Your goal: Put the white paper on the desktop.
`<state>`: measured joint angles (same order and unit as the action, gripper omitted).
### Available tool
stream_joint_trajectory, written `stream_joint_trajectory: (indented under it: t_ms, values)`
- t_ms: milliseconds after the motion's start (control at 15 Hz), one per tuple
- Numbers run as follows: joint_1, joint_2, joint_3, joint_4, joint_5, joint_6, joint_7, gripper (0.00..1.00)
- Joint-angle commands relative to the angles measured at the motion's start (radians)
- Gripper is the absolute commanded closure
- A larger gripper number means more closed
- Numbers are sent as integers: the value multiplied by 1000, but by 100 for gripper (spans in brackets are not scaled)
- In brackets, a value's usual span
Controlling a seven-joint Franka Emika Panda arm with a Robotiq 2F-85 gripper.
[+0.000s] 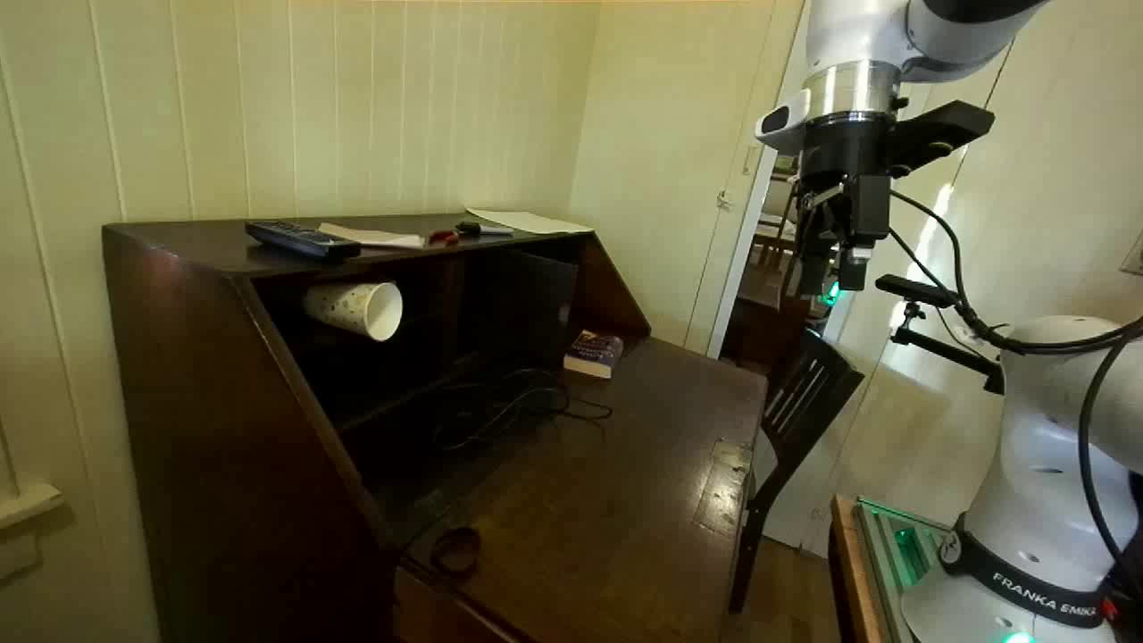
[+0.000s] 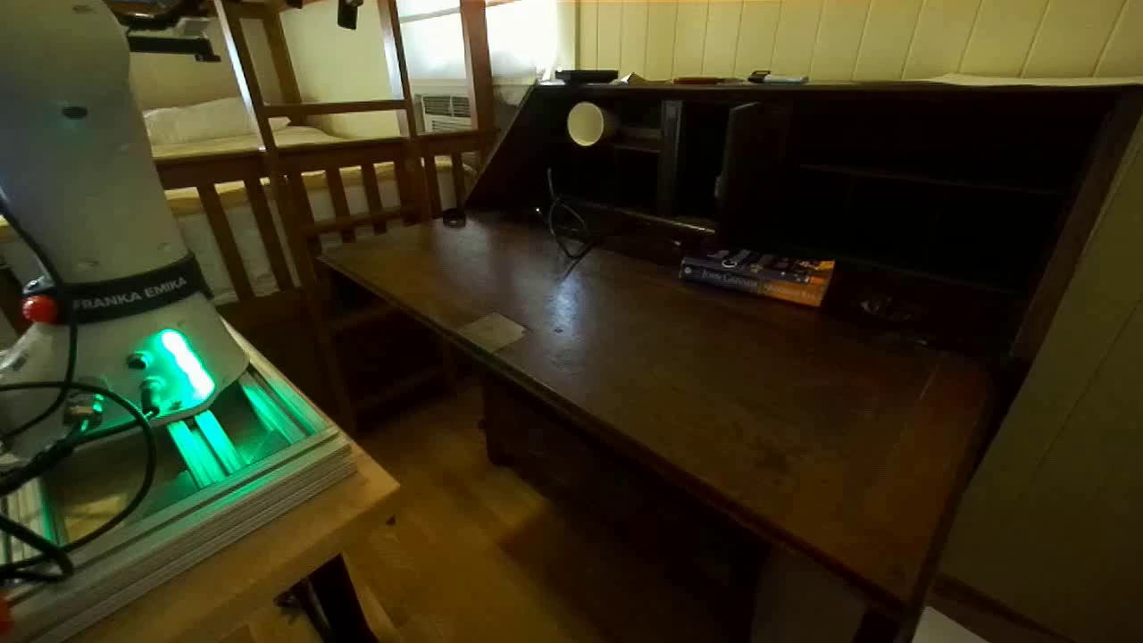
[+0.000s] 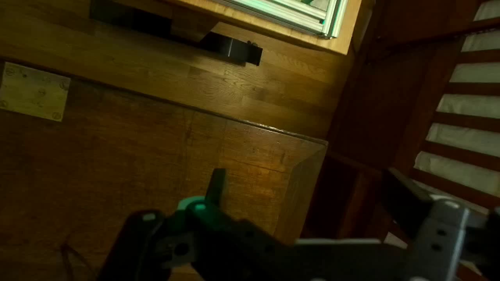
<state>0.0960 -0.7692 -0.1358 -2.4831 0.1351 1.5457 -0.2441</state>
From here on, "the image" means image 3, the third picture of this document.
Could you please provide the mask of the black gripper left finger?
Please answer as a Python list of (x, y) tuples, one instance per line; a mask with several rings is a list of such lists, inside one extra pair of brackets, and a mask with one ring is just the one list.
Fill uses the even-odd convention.
[(222, 203), (223, 188), (227, 180), (227, 171), (225, 169), (214, 169), (209, 179), (209, 185), (205, 194), (205, 199), (219, 207)]

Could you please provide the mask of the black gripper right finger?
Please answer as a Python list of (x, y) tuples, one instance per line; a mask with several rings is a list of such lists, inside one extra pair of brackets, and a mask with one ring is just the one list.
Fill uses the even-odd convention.
[(391, 168), (383, 179), (383, 205), (392, 221), (411, 239), (419, 233), (420, 225), (428, 218), (434, 200), (413, 180)]

